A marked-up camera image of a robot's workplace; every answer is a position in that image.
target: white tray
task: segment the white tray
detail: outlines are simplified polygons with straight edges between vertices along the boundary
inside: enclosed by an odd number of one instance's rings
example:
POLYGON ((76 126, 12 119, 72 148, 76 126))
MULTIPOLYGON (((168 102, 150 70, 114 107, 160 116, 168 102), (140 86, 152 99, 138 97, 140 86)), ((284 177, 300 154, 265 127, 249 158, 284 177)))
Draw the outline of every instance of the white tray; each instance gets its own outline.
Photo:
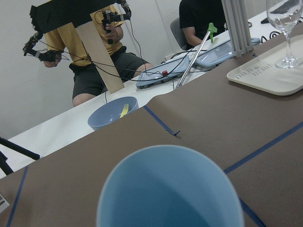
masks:
MULTIPOLYGON (((303 57, 303 35, 291 39, 295 57, 303 57)), ((292 69, 278 69, 275 62, 286 55, 286 42, 230 71, 231 81, 278 96, 291 95, 303 88, 303 65, 292 69)))

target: brown table surface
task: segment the brown table surface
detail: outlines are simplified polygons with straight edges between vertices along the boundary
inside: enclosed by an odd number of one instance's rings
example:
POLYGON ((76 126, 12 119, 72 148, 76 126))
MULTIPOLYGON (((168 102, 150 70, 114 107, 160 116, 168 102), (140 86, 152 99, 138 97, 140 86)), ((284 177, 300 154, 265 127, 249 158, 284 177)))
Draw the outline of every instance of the brown table surface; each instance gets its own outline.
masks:
MULTIPOLYGON (((303 34, 302 27, 293 35, 303 34)), ((284 41, 277 36, 255 53, 284 41)), ((0 193, 10 203, 0 214, 0 227, 95 226, 99 195, 112 169, 129 154, 158 144, 192 148, 221 167, 242 201, 247 227, 303 226, 303 91, 276 96, 227 79, 252 58, 230 59, 0 179, 0 193), (153 114, 181 132, 169 134, 153 114)))

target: green clip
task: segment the green clip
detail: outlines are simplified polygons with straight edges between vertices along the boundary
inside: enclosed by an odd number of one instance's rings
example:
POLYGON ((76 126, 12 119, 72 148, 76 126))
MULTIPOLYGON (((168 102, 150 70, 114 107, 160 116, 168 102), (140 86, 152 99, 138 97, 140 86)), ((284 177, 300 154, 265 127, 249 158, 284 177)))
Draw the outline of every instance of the green clip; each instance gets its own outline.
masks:
POLYGON ((210 31, 210 41, 211 43, 214 42, 214 32, 216 33, 218 31, 218 29, 214 26, 213 23, 209 23, 209 26, 208 26, 208 31, 210 31))

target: hand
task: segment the hand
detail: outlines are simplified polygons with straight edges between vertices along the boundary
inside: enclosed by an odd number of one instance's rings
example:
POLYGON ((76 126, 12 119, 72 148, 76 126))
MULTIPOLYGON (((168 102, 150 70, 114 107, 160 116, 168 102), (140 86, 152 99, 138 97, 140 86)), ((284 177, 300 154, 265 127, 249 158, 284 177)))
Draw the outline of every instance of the hand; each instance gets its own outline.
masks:
POLYGON ((57 67, 60 61, 61 61, 61 54, 57 54, 55 61, 44 61, 43 63, 46 67, 52 68, 52 67, 57 67))
POLYGON ((112 40, 118 40, 118 32, 116 31, 116 28, 113 24, 106 24, 106 30, 110 31, 109 33, 105 34, 105 38, 112 39, 112 40))

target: white table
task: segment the white table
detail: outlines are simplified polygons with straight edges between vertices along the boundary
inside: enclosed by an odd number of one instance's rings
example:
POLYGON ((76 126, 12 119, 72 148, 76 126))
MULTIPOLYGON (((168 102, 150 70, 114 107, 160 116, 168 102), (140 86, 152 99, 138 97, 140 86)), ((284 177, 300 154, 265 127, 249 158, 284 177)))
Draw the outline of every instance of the white table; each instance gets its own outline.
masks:
MULTIPOLYGON (((263 35, 266 38, 269 38, 269 33, 273 31, 274 28, 270 24, 261 25, 260 21, 264 18, 266 18, 265 12, 249 19, 249 22, 252 23, 252 27, 250 28, 251 37, 261 38, 263 35)), ((229 40, 228 32, 224 32, 214 38, 213 44, 211 44, 210 41, 207 41, 203 49, 210 49, 211 47, 219 45, 227 40, 229 40)), ((205 73, 195 69, 192 69, 191 71, 192 72, 186 77, 183 85, 205 73)), ((145 89, 136 88, 135 81, 128 81, 124 83, 124 85, 125 88, 113 94, 106 92, 107 102, 120 97, 133 96, 138 99, 140 108, 146 105, 153 97, 172 91, 177 85, 177 82, 174 82, 174 87, 173 82, 170 80, 164 84, 153 85, 145 89)), ((10 138, 9 141, 37 153, 41 157, 45 157, 92 133, 93 130, 88 126, 87 120, 96 109, 105 103, 106 99, 105 94, 103 93, 40 125, 10 138)), ((0 145, 0 150, 8 158, 7 163, 13 171, 17 171, 34 161, 31 158, 19 154, 2 145, 0 145)), ((3 177, 5 177, 5 174, 0 170, 0 178, 3 177)))

